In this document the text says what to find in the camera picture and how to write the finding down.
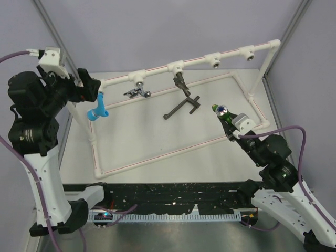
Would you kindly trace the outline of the white PVC pipe frame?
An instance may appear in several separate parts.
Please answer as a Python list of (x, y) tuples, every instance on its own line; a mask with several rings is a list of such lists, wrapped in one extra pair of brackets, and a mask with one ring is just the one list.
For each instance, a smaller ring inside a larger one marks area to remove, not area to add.
[[(97, 101), (97, 107), (89, 110), (87, 112), (87, 118), (90, 122), (93, 122), (101, 117), (107, 117), (108, 116), (108, 110), (120, 106), (125, 106), (127, 104), (131, 104), (133, 102), (137, 102), (140, 100), (143, 100), (145, 98), (154, 98), (161, 95), (165, 95), (171, 92), (175, 92), (178, 90), (182, 90), (186, 96), (186, 101), (194, 104), (195, 101), (191, 99), (190, 97), (190, 87), (195, 87), (198, 85), (203, 85), (212, 81), (218, 81), (225, 78), (233, 78), (238, 86), (240, 87), (241, 91), (243, 92), (243, 95), (245, 96), (246, 100), (250, 103), (251, 107), (254, 109), (256, 114), (258, 115), (260, 119), (260, 124), (256, 125), (255, 122), (253, 122), (251, 119), (242, 119), (239, 121), (238, 129), (234, 131), (234, 136), (237, 136), (239, 133), (247, 133), (247, 130), (244, 129), (244, 126), (246, 126), (249, 130), (259, 130), (259, 129), (265, 129), (270, 126), (269, 120), (265, 117), (262, 110), (259, 108), (258, 104), (255, 102), (254, 99), (254, 92), (258, 85), (261, 83), (262, 77), (266, 73), (266, 70), (268, 69), (274, 55), (278, 51), (279, 47), (281, 45), (281, 41), (279, 39), (271, 40), (264, 44), (259, 45), (249, 45), (240, 47), (235, 50), (225, 51), (225, 52), (215, 52), (212, 54), (205, 55), (203, 57), (189, 59), (189, 60), (179, 60), (175, 62), (168, 63), (167, 65), (152, 68), (152, 69), (142, 69), (138, 71), (133, 71), (128, 73), (127, 75), (118, 76), (110, 79), (100, 79), (100, 87), (98, 89), (98, 93), (94, 96)], [(207, 79), (199, 80), (196, 82), (192, 82), (189, 85), (187, 85), (183, 78), (183, 70), (186, 67), (195, 66), (203, 63), (210, 64), (213, 68), (218, 68), (218, 66), (221, 63), (222, 59), (230, 58), (234, 56), (243, 56), (247, 61), (251, 61), (255, 57), (255, 52), (261, 51), (261, 50), (268, 50), (268, 54), (259, 70), (258, 76), (252, 85), (251, 89), (247, 90), (245, 84), (240, 79), (240, 76), (235, 71), (230, 71), (228, 73), (213, 76)], [(155, 76), (159, 74), (163, 74), (166, 72), (170, 72), (173, 74), (175, 87), (169, 88), (165, 90), (161, 90), (155, 93), (150, 93), (149, 91), (144, 91), (143, 85), (145, 78), (149, 76)], [(110, 105), (105, 105), (103, 103), (103, 96), (104, 96), (104, 90), (108, 86), (116, 85), (124, 82), (132, 82), (134, 83), (135, 88), (126, 92), (125, 96), (129, 97), (128, 100), (124, 100), (121, 102), (113, 103)], [(135, 168), (139, 168), (141, 166), (154, 163), (156, 161), (164, 160), (173, 156), (177, 156), (182, 153), (186, 153), (189, 151), (197, 150), (202, 147), (208, 146), (213, 143), (217, 143), (223, 140), (223, 138), (213, 139), (209, 140), (207, 142), (203, 142), (194, 146), (189, 146), (184, 149), (180, 149), (171, 153), (164, 154), (163, 156), (156, 156), (152, 159), (148, 159), (145, 161), (141, 161), (138, 163), (130, 164), (127, 166), (119, 167), (111, 171), (104, 171), (99, 163), (99, 151), (98, 151), (98, 142), (96, 139), (96, 134), (93, 130), (92, 125), (86, 125), (84, 121), (80, 118), (79, 112), (75, 109), (74, 106), (68, 106), (67, 107), (70, 114), (73, 116), (75, 121), (84, 128), (86, 135), (88, 137), (88, 140), (91, 145), (92, 155), (93, 155), (93, 163), (94, 163), (94, 177), (98, 180), (105, 179), (106, 177), (125, 172), (127, 170), (132, 170)]]

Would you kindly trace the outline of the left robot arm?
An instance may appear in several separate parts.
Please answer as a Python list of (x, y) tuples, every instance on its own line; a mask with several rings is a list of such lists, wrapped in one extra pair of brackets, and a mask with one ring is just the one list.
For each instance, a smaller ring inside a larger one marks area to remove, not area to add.
[(78, 74), (83, 86), (76, 86), (73, 76), (62, 78), (50, 71), (24, 71), (8, 81), (8, 95), (15, 114), (8, 134), (15, 151), (30, 161), (26, 171), (32, 185), (37, 208), (37, 220), (30, 228), (31, 236), (45, 236), (54, 230), (60, 234), (73, 233), (88, 219), (89, 211), (112, 203), (111, 194), (101, 183), (88, 185), (74, 201), (68, 201), (61, 182), (58, 164), (56, 115), (68, 102), (94, 102), (100, 82), (92, 79), (85, 69)]

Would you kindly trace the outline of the green plastic faucet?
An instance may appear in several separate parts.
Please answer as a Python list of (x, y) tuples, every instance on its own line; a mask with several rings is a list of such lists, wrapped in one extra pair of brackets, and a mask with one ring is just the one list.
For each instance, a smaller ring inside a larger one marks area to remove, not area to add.
[(228, 108), (225, 105), (213, 104), (212, 111), (216, 113), (221, 123), (233, 126), (232, 123), (233, 114), (228, 110)]

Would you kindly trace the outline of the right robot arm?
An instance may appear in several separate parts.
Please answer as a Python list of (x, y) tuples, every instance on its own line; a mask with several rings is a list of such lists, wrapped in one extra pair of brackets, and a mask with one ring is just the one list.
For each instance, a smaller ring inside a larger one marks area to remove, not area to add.
[(308, 188), (302, 168), (287, 160), (291, 149), (280, 132), (289, 128), (256, 134), (254, 121), (243, 113), (219, 112), (217, 117), (226, 137), (262, 168), (259, 175), (265, 185), (291, 206), (274, 199), (253, 180), (245, 181), (239, 188), (239, 204), (265, 211), (291, 231), (303, 243), (305, 251), (335, 251), (335, 218)]

